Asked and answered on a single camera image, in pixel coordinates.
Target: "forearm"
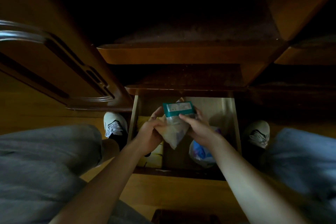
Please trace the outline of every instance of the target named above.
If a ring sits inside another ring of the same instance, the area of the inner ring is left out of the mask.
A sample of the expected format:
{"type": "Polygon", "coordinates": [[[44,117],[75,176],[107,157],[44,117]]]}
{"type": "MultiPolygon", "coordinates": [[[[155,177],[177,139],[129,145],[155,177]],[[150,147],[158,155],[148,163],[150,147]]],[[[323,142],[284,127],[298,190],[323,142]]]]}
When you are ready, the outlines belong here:
{"type": "Polygon", "coordinates": [[[50,224],[106,224],[141,153],[132,141],[70,201],[50,224]]]}
{"type": "Polygon", "coordinates": [[[220,135],[210,151],[251,223],[307,223],[220,135]]]}

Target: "white label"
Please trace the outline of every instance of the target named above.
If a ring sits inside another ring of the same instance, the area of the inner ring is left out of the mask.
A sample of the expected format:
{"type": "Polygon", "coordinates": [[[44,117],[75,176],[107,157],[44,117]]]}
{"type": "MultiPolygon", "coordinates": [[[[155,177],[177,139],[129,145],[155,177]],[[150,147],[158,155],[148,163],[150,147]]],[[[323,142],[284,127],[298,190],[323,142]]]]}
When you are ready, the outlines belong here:
{"type": "Polygon", "coordinates": [[[176,112],[182,110],[189,110],[191,109],[190,103],[175,103],[167,105],[167,109],[169,112],[176,112]]]}

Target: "person's right hand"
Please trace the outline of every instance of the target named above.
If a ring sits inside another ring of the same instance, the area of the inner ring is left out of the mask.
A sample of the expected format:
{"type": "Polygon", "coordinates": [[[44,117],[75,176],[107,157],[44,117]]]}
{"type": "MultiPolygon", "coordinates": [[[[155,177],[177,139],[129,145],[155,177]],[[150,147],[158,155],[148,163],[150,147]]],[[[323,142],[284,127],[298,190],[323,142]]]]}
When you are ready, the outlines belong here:
{"type": "Polygon", "coordinates": [[[209,126],[208,121],[203,116],[203,113],[194,107],[197,113],[198,119],[193,119],[182,114],[179,117],[185,122],[191,125],[192,131],[189,131],[188,134],[200,145],[207,147],[208,149],[213,144],[214,135],[216,132],[212,130],[209,126]]]}

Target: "teal package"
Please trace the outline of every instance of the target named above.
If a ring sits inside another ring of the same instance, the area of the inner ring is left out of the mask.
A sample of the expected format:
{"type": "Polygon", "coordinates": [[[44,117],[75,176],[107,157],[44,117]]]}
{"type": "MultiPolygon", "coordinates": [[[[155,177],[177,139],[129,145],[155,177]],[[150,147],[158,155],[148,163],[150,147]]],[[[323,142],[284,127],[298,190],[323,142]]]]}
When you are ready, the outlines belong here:
{"type": "Polygon", "coordinates": [[[181,124],[183,121],[179,118],[179,114],[195,118],[195,109],[191,101],[180,103],[163,103],[167,122],[170,125],[181,124]]]}

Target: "cabinet door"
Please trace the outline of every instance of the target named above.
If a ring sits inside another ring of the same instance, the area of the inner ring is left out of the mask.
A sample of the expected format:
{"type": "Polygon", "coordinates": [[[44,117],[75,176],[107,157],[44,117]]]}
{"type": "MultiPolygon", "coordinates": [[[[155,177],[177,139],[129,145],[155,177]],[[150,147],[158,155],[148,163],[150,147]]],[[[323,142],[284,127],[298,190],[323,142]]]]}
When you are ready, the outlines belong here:
{"type": "Polygon", "coordinates": [[[125,88],[58,0],[0,2],[0,70],[71,109],[132,110],[125,88]]]}

